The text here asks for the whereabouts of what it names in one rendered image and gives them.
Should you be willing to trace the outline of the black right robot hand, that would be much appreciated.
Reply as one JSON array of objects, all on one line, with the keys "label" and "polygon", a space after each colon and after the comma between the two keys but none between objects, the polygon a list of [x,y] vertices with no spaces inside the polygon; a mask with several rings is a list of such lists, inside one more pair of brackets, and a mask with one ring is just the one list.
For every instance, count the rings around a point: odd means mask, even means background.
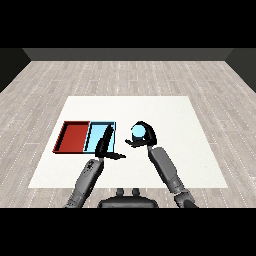
[{"label": "black right robot hand", "polygon": [[135,125],[142,125],[145,128],[144,138],[140,141],[133,141],[126,139],[125,142],[133,148],[140,146],[154,146],[157,144],[157,137],[154,129],[144,121],[138,121]]}]

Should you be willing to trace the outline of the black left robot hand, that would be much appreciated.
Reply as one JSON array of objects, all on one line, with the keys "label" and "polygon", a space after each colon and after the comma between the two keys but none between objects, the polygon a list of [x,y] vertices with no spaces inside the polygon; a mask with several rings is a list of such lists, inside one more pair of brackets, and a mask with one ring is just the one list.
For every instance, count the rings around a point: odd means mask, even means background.
[{"label": "black left robot hand", "polygon": [[109,158],[113,160],[118,160],[121,158],[125,158],[125,155],[108,151],[113,131],[114,129],[112,128],[112,126],[108,125],[105,129],[103,136],[99,139],[95,148],[95,156],[99,159]]}]

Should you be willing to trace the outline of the small blue can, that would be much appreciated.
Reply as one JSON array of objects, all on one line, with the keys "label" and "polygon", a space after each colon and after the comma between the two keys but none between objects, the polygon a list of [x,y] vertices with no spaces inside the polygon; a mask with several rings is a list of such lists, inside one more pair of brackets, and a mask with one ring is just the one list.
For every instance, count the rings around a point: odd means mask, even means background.
[{"label": "small blue can", "polygon": [[132,127],[132,140],[133,141],[140,141],[144,138],[145,135],[145,128],[142,125],[134,125]]}]

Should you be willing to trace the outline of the light blue shallow open box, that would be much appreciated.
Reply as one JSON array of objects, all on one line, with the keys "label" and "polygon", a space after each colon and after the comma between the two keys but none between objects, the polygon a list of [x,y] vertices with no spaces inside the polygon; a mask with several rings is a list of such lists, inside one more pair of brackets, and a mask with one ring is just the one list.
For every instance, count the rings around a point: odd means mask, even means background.
[{"label": "light blue shallow open box", "polygon": [[89,130],[86,135],[86,140],[84,142],[83,152],[86,154],[94,154],[98,141],[103,137],[104,132],[108,126],[113,129],[111,139],[108,146],[108,153],[114,152],[115,144],[115,131],[116,123],[114,121],[92,121],[89,126]]}]

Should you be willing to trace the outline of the red shallow open box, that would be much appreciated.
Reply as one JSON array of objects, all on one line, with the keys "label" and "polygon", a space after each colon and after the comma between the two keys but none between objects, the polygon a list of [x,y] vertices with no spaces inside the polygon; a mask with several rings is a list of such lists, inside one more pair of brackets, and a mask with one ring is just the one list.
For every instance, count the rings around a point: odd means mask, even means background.
[{"label": "red shallow open box", "polygon": [[53,148],[55,154],[82,154],[89,121],[65,121]]}]

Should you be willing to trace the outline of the dark grey robot body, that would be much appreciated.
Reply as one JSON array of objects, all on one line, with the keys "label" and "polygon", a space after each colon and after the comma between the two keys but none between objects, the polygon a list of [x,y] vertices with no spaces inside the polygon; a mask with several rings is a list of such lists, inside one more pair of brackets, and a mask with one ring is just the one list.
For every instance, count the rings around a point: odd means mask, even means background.
[{"label": "dark grey robot body", "polygon": [[101,200],[98,208],[158,208],[155,200],[142,197],[138,188],[132,189],[131,196],[124,195],[124,189],[118,188],[114,197]]}]

